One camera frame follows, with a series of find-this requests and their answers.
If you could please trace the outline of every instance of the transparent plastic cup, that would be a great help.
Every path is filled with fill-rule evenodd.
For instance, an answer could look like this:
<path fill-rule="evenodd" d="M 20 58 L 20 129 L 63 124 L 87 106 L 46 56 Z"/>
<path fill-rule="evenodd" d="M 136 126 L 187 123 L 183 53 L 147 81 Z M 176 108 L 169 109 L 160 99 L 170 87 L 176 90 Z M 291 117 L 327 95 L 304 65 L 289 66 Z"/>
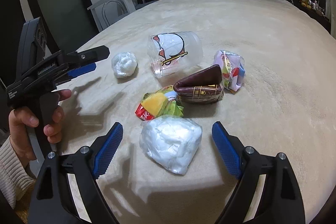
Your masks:
<path fill-rule="evenodd" d="M 202 44 L 194 32 L 160 33 L 148 39 L 152 70 L 161 78 L 203 60 Z"/>

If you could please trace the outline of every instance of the crumpled white plastic bag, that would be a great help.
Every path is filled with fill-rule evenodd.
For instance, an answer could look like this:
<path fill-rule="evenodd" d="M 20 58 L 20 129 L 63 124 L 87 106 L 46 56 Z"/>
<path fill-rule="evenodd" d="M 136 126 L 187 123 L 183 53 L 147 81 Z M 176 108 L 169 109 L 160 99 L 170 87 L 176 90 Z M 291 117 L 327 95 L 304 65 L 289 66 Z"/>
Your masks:
<path fill-rule="evenodd" d="M 167 170 L 184 175 L 202 139 L 202 127 L 192 121 L 163 115 L 141 123 L 142 151 Z"/>
<path fill-rule="evenodd" d="M 112 68 L 116 78 L 126 78 L 131 76 L 138 65 L 134 53 L 121 52 L 112 58 Z"/>

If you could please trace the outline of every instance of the metal screw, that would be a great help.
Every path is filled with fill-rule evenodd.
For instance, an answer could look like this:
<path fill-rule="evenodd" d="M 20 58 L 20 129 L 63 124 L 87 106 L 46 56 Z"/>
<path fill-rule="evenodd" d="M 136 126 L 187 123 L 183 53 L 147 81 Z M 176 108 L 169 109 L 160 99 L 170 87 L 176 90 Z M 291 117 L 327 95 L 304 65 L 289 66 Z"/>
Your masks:
<path fill-rule="evenodd" d="M 254 153 L 254 148 L 251 147 L 251 146 L 247 146 L 245 148 L 245 151 L 248 153 L 248 154 L 253 154 Z"/>
<path fill-rule="evenodd" d="M 81 147 L 81 153 L 82 154 L 86 154 L 87 152 L 89 152 L 90 148 L 88 146 L 83 146 Z"/>
<path fill-rule="evenodd" d="M 54 151 L 51 151 L 51 152 L 48 154 L 48 158 L 52 159 L 55 155 L 56 155 L 55 152 L 54 152 Z"/>
<path fill-rule="evenodd" d="M 287 158 L 285 153 L 279 153 L 279 158 L 285 160 Z"/>

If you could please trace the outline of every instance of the bed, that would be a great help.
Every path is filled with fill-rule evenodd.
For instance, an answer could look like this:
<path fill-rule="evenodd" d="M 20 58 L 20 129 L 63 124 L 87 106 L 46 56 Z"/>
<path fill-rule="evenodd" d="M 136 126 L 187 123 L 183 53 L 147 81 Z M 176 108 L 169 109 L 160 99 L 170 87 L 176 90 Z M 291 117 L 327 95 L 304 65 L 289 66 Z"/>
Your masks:
<path fill-rule="evenodd" d="M 199 66 L 155 79 L 147 56 L 149 35 L 194 31 L 203 44 Z M 265 155 L 284 152 L 298 180 L 309 223 L 336 184 L 336 41 L 307 14 L 285 0 L 159 0 L 128 15 L 83 45 L 106 45 L 110 57 L 83 77 L 59 86 L 73 95 L 66 112 L 63 153 L 73 153 L 107 133 L 114 122 L 124 138 L 98 185 L 120 224 L 213 224 L 236 180 L 211 138 L 221 121 L 227 131 Z M 141 120 L 134 114 L 143 94 L 206 68 L 219 49 L 245 59 L 246 78 L 235 94 L 211 105 L 186 105 L 185 117 L 203 127 L 201 145 L 184 176 L 147 158 L 139 147 Z M 134 52 L 138 68 L 117 80 L 111 58 Z M 74 178 L 80 216 L 88 220 Z M 246 219 L 253 218 L 263 180 Z"/>

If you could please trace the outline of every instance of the red wrapper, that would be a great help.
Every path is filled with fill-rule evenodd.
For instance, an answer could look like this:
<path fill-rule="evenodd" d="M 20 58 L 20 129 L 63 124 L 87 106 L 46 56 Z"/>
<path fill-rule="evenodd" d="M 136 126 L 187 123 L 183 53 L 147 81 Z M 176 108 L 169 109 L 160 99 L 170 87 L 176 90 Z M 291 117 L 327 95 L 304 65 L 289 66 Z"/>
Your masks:
<path fill-rule="evenodd" d="M 139 104 L 138 108 L 136 109 L 135 115 L 144 121 L 153 120 L 155 118 L 152 114 L 145 110 L 141 104 Z"/>

